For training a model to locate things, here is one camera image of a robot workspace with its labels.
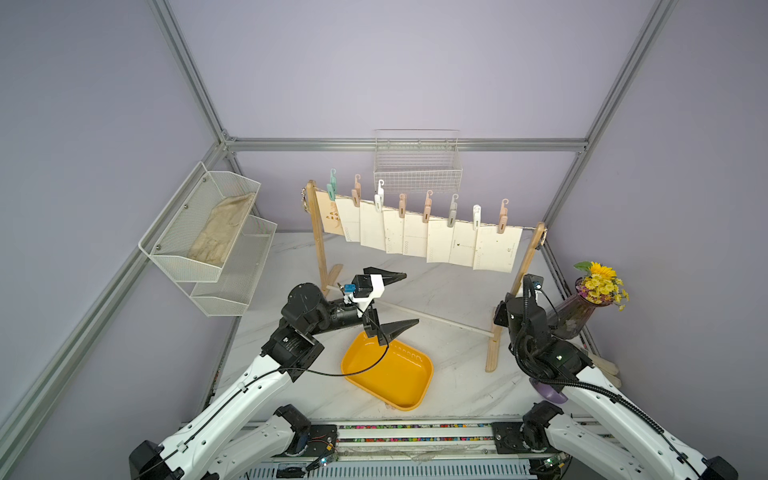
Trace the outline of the white clothespin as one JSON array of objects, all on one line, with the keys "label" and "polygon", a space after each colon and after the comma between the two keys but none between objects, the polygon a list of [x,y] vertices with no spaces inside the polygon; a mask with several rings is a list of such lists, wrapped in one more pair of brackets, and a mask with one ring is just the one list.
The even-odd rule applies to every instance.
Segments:
[{"label": "white clothespin", "polygon": [[482,207],[479,204],[475,204],[472,208],[472,226],[477,231],[482,224]]},{"label": "white clothespin", "polygon": [[379,179],[377,181],[376,193],[374,195],[374,205],[377,212],[381,212],[383,209],[384,197],[385,197],[384,180]]}]

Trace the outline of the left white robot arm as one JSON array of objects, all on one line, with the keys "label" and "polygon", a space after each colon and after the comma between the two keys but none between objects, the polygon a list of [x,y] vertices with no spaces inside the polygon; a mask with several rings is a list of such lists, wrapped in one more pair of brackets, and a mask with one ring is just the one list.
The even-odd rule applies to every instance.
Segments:
[{"label": "left white robot arm", "polygon": [[323,352],[318,335],[354,326],[388,349],[417,320],[381,323],[374,302],[404,272],[367,267],[326,299],[313,283],[287,296],[276,330],[249,367],[197,417],[160,443],[143,441],[129,456],[133,479],[236,479],[253,463],[275,455],[298,454],[309,443],[311,423],[292,405],[279,407],[259,429],[242,428],[274,395],[311,372]]}]

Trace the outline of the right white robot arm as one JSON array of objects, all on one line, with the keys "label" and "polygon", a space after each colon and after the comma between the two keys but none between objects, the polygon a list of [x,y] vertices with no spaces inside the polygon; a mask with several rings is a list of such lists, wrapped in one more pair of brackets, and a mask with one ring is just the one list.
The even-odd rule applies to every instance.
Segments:
[{"label": "right white robot arm", "polygon": [[515,434],[498,430],[499,448],[556,450],[607,479],[736,479],[721,456],[705,457],[625,397],[575,345],[550,332],[533,294],[507,295],[494,322],[541,396]]}]

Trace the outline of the purple pink scoop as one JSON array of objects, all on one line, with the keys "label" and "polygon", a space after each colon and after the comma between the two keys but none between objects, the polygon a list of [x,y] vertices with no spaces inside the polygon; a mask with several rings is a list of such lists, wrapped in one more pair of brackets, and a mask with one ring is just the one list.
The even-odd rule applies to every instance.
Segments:
[{"label": "purple pink scoop", "polygon": [[539,380],[536,380],[534,378],[530,378],[529,382],[531,386],[534,388],[534,390],[542,398],[544,398],[545,400],[547,400],[552,404],[562,405],[568,401],[568,397],[566,395],[556,390],[553,386],[549,384],[542,383]]}]

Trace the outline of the yellow plastic tray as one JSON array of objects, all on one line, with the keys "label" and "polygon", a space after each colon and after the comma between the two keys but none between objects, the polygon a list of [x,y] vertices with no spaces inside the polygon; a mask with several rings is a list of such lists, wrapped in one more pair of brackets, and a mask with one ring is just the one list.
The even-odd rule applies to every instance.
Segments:
[{"label": "yellow plastic tray", "polygon": [[340,367],[350,383],[401,411],[421,405],[434,374],[433,362],[425,353],[399,340],[392,341],[386,351],[376,337],[365,333],[351,343]]}]

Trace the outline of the purple vase with flowers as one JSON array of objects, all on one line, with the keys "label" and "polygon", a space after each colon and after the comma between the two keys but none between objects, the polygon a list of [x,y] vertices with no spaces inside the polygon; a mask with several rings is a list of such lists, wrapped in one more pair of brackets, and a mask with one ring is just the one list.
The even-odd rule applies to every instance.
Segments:
[{"label": "purple vase with flowers", "polygon": [[594,261],[576,263],[574,268],[582,273],[575,282],[575,293],[555,306],[549,318],[553,335],[563,340],[578,337],[597,309],[615,306],[623,311],[630,301],[614,268]]}]

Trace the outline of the green clothespin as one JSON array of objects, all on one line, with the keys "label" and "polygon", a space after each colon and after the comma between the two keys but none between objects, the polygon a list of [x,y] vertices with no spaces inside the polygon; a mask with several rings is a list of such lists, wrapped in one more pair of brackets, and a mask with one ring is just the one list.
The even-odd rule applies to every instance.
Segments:
[{"label": "green clothespin", "polygon": [[336,201],[336,195],[337,195],[337,178],[336,178],[336,169],[332,168],[329,173],[329,181],[326,185],[326,191],[327,195],[329,197],[329,200],[331,202]]}]

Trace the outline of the beige glove in shelf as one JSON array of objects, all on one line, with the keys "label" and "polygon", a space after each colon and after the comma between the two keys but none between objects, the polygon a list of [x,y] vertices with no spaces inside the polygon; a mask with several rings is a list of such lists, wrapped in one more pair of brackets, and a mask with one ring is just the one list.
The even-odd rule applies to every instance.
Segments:
[{"label": "beige glove in shelf", "polygon": [[187,257],[223,267],[256,199],[255,193],[226,197],[212,210]]}]

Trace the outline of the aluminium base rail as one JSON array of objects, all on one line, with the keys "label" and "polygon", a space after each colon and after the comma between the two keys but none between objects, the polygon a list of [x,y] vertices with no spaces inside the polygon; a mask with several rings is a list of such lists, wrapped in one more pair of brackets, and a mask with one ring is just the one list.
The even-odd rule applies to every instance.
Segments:
[{"label": "aluminium base rail", "polygon": [[520,420],[320,423],[304,450],[248,467],[242,479],[561,479],[572,457],[528,448]]}]

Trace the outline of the white mesh wall shelf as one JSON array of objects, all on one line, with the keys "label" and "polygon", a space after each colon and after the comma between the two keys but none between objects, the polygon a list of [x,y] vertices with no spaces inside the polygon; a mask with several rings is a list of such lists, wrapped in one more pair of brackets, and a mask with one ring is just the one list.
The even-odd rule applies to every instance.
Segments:
[{"label": "white mesh wall shelf", "polygon": [[198,163],[138,242],[208,317],[250,307],[277,224],[255,214],[260,183]]}]

